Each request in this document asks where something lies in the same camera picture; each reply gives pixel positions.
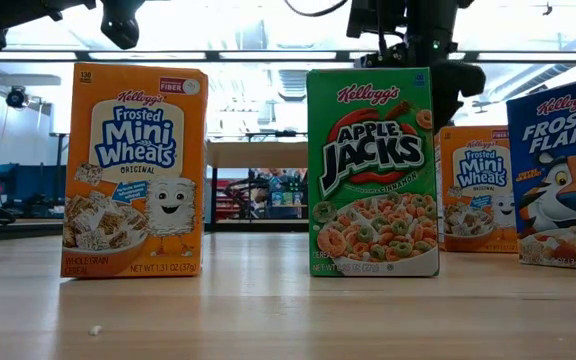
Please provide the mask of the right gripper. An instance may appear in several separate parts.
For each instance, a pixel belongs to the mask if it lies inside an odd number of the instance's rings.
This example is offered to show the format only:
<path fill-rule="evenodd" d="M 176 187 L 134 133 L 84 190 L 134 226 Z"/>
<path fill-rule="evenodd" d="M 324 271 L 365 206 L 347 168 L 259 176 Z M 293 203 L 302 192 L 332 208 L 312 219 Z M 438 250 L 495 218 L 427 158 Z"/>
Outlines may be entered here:
<path fill-rule="evenodd" d="M 430 67 L 433 95 L 433 130 L 437 134 L 448 126 L 464 102 L 459 95 L 471 97 L 484 91 L 486 75 L 472 64 L 453 61 L 438 61 Z"/>

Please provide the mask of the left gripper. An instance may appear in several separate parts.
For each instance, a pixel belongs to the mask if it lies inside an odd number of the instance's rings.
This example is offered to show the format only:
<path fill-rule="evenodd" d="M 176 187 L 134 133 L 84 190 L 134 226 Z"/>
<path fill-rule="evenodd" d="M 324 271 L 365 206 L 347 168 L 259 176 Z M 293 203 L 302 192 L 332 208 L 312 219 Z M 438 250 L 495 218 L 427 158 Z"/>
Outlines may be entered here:
<path fill-rule="evenodd" d="M 140 35 L 136 12 L 145 0 L 101 0 L 101 2 L 102 33 L 122 50 L 134 48 Z"/>

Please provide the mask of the orange Frosted Mini Wheats box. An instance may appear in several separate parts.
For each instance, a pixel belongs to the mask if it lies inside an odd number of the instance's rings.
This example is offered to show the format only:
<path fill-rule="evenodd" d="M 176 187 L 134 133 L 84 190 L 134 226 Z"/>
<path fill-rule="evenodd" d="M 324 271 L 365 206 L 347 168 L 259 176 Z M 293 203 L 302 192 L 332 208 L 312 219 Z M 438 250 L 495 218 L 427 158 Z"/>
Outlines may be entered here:
<path fill-rule="evenodd" d="M 505 126 L 444 127 L 435 135 L 439 243 L 450 252 L 515 253 Z"/>
<path fill-rule="evenodd" d="M 75 64 L 62 277 L 200 273 L 207 100 L 198 69 Z"/>

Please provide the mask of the blue Frosted Flakes box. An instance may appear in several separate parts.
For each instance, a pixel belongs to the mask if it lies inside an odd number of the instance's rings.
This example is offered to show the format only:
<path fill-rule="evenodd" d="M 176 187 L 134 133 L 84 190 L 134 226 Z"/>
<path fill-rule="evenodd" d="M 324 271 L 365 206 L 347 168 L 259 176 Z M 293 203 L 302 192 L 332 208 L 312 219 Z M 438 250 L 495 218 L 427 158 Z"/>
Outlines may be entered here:
<path fill-rule="evenodd" d="M 576 269 L 576 82 L 506 108 L 519 260 Z"/>

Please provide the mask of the green Apple Jacks box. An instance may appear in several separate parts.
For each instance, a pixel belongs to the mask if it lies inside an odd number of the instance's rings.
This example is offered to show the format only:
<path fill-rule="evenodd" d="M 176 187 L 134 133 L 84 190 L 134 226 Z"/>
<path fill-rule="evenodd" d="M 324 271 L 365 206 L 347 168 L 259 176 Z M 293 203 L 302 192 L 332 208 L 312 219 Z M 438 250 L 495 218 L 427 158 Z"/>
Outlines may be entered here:
<path fill-rule="evenodd" d="M 306 90 L 311 275 L 437 275 L 429 69 L 312 70 Z"/>

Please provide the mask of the LED light bar beam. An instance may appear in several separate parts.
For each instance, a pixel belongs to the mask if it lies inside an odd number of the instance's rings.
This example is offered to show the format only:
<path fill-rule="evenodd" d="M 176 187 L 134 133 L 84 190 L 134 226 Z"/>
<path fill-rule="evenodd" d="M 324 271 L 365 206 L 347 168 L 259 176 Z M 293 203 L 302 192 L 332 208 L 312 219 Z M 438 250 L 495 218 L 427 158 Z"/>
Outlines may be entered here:
<path fill-rule="evenodd" d="M 0 62 L 354 62 L 367 56 L 367 51 L 84 51 L 84 50 L 10 50 L 0 52 Z M 472 63 L 541 63 L 576 64 L 576 52 L 557 51 L 458 51 L 451 61 Z"/>

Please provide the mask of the grey air vent grille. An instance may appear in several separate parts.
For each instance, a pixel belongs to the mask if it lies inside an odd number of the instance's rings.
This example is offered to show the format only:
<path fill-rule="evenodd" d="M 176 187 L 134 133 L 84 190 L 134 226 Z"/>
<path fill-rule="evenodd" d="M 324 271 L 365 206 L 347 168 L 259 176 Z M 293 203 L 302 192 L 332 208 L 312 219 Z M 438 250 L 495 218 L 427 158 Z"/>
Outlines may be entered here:
<path fill-rule="evenodd" d="M 278 70 L 278 95 L 286 102 L 302 102 L 307 97 L 307 70 Z"/>

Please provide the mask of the blue partition panel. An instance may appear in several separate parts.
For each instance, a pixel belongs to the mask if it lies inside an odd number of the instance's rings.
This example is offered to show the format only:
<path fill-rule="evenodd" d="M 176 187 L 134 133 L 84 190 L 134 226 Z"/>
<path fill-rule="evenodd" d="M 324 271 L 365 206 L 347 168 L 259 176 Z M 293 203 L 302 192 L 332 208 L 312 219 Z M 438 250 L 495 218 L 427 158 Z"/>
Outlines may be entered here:
<path fill-rule="evenodd" d="M 16 218 L 62 219 L 65 165 L 0 165 L 0 206 Z"/>

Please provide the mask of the red storage rack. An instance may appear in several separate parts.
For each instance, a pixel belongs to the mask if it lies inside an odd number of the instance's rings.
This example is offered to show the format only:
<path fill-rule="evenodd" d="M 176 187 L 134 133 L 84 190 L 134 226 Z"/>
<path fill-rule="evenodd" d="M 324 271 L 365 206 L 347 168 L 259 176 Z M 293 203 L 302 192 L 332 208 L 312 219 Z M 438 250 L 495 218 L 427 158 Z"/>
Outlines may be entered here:
<path fill-rule="evenodd" d="M 216 221 L 239 219 L 246 215 L 248 182 L 245 179 L 218 179 L 216 191 Z"/>

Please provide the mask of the white air duct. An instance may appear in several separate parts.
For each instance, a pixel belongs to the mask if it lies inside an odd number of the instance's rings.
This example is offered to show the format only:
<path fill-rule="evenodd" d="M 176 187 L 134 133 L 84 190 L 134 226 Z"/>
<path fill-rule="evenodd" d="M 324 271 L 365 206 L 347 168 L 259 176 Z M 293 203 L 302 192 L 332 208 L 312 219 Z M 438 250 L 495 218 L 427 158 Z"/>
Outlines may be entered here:
<path fill-rule="evenodd" d="M 62 80 L 54 75 L 12 74 L 0 75 L 0 86 L 60 86 Z"/>

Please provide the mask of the wooden shelf with black frame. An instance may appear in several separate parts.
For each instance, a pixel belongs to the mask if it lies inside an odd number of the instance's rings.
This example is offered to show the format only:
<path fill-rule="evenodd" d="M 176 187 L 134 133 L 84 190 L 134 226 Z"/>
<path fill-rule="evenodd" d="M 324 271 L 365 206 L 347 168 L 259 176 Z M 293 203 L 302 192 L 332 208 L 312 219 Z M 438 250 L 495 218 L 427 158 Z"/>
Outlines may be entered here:
<path fill-rule="evenodd" d="M 306 232 L 302 219 L 224 220 L 217 221 L 218 170 L 222 168 L 304 168 L 307 166 L 307 143 L 282 142 L 208 142 L 206 164 L 212 168 L 210 221 L 207 232 Z"/>

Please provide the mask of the black table edge rail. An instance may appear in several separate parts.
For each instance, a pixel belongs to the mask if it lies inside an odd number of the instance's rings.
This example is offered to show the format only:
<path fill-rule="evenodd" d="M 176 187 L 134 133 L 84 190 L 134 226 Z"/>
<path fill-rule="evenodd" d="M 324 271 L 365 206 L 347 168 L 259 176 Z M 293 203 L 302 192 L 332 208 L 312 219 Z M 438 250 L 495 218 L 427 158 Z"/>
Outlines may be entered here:
<path fill-rule="evenodd" d="M 63 224 L 61 221 L 47 222 L 15 222 L 10 225 L 0 225 L 0 240 L 15 240 L 46 236 L 60 236 Z M 306 221 L 284 222 L 217 222 L 205 223 L 204 231 L 208 233 L 223 232 L 307 232 Z"/>

